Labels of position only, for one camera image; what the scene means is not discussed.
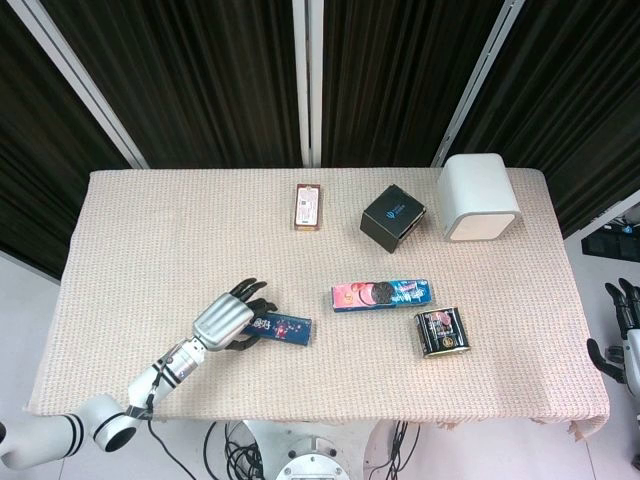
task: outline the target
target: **white speaker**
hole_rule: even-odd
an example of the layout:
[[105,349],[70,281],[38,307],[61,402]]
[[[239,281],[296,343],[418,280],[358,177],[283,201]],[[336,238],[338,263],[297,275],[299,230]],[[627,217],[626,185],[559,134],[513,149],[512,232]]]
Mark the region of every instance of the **white speaker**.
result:
[[502,157],[449,158],[438,179],[440,220],[451,242],[493,240],[521,216]]

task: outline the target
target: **black box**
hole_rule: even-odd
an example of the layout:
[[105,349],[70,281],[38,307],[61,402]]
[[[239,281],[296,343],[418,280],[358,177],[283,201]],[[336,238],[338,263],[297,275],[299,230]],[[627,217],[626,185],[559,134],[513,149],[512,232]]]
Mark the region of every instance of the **black box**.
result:
[[391,185],[364,211],[360,230],[393,253],[425,212],[419,201],[397,185]]

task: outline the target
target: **black curtain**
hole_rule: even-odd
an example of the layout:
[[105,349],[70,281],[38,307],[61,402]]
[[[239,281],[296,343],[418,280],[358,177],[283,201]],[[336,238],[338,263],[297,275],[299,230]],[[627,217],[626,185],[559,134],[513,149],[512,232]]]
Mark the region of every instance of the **black curtain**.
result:
[[640,188],[640,3],[528,1],[451,154],[544,172],[570,235]]
[[322,165],[429,166],[501,0],[325,0]]
[[0,249],[59,278],[93,170],[128,164],[0,2]]
[[151,167],[301,166],[291,0],[43,0]]

